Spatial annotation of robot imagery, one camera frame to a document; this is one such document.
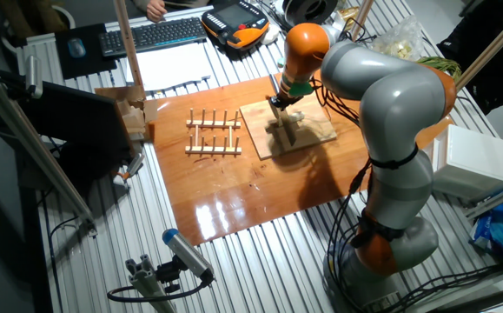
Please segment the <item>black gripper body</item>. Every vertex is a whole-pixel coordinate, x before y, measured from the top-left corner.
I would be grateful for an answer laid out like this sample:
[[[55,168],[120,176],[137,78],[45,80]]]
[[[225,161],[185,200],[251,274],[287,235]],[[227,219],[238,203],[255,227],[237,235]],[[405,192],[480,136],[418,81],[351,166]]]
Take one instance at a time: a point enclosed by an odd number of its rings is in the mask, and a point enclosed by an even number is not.
[[[302,98],[303,98],[303,96],[291,97],[287,94],[280,93],[279,94],[279,108],[285,109],[288,106],[293,105],[294,103],[298,102]]]

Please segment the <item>person's bare hand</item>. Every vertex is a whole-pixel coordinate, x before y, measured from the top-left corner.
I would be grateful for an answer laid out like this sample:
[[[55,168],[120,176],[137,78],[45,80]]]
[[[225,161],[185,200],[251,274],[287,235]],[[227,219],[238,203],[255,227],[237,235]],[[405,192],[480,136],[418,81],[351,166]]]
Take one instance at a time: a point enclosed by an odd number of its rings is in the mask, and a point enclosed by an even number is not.
[[[161,22],[167,12],[163,0],[149,0],[146,6],[147,18],[155,23]]]

